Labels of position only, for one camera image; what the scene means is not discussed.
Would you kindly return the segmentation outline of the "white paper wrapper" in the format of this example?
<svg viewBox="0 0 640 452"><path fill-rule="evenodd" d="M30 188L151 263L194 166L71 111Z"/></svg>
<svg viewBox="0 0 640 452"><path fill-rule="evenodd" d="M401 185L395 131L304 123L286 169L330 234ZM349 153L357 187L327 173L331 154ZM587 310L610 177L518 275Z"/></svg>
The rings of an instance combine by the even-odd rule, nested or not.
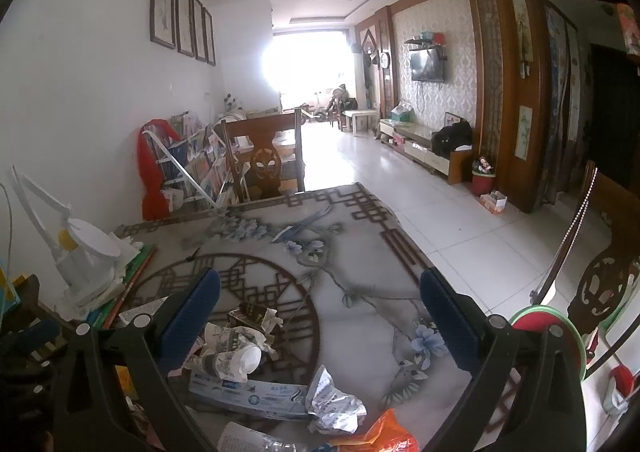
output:
<svg viewBox="0 0 640 452"><path fill-rule="evenodd" d="M226 326L205 325L203 337L183 366L218 380L246 383L264 357L279 359L273 332L282 325L276 309L241 302L228 313Z"/></svg>

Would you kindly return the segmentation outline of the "orange snack bag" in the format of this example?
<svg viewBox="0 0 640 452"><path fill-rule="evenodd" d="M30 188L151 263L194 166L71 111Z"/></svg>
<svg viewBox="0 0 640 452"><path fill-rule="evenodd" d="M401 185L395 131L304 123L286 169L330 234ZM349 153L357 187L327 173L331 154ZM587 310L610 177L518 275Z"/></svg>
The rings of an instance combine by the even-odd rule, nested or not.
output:
<svg viewBox="0 0 640 452"><path fill-rule="evenodd" d="M420 451L418 440L398 423L394 409L387 409L364 434L333 439L329 446L335 451Z"/></svg>

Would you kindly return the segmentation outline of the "blue white toothpaste box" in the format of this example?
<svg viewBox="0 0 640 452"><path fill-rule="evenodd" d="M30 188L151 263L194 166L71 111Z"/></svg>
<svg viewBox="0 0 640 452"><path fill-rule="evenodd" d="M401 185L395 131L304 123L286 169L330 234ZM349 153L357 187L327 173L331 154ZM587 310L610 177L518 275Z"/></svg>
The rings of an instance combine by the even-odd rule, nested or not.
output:
<svg viewBox="0 0 640 452"><path fill-rule="evenodd" d="M248 380L246 383L191 374L189 391L201 402L219 409L266 420L308 420L304 385Z"/></svg>

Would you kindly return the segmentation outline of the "silver foil wrapper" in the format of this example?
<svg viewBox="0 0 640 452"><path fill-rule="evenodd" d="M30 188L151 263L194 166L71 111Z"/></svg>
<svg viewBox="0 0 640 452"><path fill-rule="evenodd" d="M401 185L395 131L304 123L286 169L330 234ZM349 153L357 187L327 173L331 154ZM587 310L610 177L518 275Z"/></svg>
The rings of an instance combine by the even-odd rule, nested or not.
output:
<svg viewBox="0 0 640 452"><path fill-rule="evenodd" d="M324 365L314 373L304 405L310 416L308 429L322 435L355 435L368 415L359 398L335 386L333 376Z"/></svg>

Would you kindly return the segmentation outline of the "clear plastic water bottle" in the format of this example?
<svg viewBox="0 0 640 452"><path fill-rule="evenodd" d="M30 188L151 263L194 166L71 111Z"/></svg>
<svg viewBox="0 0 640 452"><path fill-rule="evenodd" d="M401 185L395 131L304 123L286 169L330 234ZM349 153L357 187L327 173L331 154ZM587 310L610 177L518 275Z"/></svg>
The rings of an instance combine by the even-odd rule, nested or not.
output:
<svg viewBox="0 0 640 452"><path fill-rule="evenodd" d="M257 430L230 422L217 443L219 452L303 452L301 444L287 442Z"/></svg>

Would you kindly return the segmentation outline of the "red bin with green rim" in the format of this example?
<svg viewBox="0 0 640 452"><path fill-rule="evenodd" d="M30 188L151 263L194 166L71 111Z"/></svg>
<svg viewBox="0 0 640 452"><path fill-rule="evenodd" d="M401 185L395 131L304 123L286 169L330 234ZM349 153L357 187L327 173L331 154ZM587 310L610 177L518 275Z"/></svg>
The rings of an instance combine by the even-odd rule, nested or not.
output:
<svg viewBox="0 0 640 452"><path fill-rule="evenodd" d="M532 305L515 313L509 322L517 330L533 333L551 332L556 337L564 338L568 343L570 356L576 364L578 378L585 379L586 346L575 325L562 312L550 306Z"/></svg>

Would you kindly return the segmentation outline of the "stack of coloured books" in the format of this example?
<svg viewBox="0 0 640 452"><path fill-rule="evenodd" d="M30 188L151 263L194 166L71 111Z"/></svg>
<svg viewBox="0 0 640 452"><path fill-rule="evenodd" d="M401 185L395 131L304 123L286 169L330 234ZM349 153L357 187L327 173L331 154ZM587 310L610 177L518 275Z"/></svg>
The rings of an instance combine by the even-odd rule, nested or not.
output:
<svg viewBox="0 0 640 452"><path fill-rule="evenodd" d="M85 318L86 322L98 330L109 328L113 324L139 276L156 252L153 244L143 244L131 236L119 238L111 233L110 237L120 249L120 257L114 269L114 280L91 304L91 310Z"/></svg>

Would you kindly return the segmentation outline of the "white desk lamp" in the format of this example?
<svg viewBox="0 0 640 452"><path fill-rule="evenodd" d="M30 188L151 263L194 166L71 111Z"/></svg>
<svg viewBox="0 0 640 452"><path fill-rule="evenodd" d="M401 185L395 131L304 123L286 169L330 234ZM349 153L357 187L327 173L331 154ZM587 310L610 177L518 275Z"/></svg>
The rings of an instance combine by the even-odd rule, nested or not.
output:
<svg viewBox="0 0 640 452"><path fill-rule="evenodd" d="M49 247L55 268L66 290L56 310L68 318L88 316L91 304L112 284L120 249L109 234L76 218L70 206L40 188L35 181L11 168L11 179L28 219ZM53 235L37 214L30 198L35 196L60 215L60 230Z"/></svg>

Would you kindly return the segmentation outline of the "wooden chair at right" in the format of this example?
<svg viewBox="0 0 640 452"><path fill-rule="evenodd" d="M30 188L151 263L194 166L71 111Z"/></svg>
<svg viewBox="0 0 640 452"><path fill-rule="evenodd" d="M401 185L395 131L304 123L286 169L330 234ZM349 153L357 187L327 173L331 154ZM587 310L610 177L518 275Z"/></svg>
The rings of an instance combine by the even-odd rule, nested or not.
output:
<svg viewBox="0 0 640 452"><path fill-rule="evenodd" d="M611 231L611 242L590 260L582 272L565 316L577 332L582 378L589 377L614 357L639 328L639 320L634 319L601 357L596 356L598 343L604 341L602 331L613 325L622 314L626 306L625 295L639 288L637 281L629 281L631 272L639 269L639 198L602 174L596 163L587 163L572 220L544 279L529 294L529 303L533 306L543 305L553 298L555 281L570 256L590 209L604 216Z"/></svg>

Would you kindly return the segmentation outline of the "white magazine rack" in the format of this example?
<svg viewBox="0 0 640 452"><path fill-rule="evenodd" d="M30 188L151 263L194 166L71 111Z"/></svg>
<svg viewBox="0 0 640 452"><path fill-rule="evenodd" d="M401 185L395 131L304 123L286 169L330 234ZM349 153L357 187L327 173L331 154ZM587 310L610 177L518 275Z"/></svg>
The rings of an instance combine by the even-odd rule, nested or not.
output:
<svg viewBox="0 0 640 452"><path fill-rule="evenodd" d="M168 118L181 140L169 139L157 127L145 132L163 173L162 192L170 216L187 210L223 208L238 199L232 188L226 148L214 127L186 111Z"/></svg>

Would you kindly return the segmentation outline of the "small red floor bin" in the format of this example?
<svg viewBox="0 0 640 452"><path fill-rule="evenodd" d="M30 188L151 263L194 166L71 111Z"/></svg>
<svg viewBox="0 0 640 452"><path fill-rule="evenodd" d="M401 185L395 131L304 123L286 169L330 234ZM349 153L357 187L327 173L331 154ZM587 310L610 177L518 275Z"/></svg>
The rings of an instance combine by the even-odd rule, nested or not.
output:
<svg viewBox="0 0 640 452"><path fill-rule="evenodd" d="M495 167L484 156L474 160L472 164L472 193L481 196L494 190L496 178Z"/></svg>

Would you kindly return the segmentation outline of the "dark wooden chair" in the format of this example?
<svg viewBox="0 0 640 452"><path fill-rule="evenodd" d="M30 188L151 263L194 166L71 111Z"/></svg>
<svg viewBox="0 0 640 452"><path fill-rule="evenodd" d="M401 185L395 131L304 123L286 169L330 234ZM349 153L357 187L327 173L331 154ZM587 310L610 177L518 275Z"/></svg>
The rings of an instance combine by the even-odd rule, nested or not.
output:
<svg viewBox="0 0 640 452"><path fill-rule="evenodd" d="M283 192L305 191L305 165L303 157L303 111L296 108L291 113L254 117L248 120L222 120L217 125L226 147L226 161L231 172L232 188L240 203L249 202L250 186L246 176L259 198L277 198ZM277 134L294 132L293 165L295 176L282 178L284 167L282 155L274 140Z"/></svg>

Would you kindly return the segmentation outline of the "black bag on cabinet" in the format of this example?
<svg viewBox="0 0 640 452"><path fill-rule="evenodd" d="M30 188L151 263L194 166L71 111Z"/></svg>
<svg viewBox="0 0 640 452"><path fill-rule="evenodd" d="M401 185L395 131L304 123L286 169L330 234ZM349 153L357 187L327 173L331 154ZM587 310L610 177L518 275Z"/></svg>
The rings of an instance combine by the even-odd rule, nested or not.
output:
<svg viewBox="0 0 640 452"><path fill-rule="evenodd" d="M470 146L473 141L471 125L466 120L442 127L432 137L432 151L440 156L448 158L459 146Z"/></svg>

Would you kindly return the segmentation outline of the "wooden wall partition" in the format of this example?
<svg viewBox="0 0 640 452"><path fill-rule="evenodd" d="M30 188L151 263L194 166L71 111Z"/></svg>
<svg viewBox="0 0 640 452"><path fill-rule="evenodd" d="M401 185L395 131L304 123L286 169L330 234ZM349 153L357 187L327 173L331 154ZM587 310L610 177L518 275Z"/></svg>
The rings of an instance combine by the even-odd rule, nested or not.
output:
<svg viewBox="0 0 640 452"><path fill-rule="evenodd" d="M523 212L537 201L548 127L549 46L542 0L470 0L476 48L474 152Z"/></svg>

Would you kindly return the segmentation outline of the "wall mounted television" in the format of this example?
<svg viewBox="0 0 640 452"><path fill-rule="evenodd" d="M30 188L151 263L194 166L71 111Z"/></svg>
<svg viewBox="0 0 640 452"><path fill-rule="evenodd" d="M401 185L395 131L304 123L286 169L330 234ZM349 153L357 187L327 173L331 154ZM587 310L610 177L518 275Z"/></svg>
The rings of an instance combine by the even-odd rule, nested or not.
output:
<svg viewBox="0 0 640 452"><path fill-rule="evenodd" d="M446 54L441 46L414 50L410 56L411 79L414 82L446 82Z"/></svg>

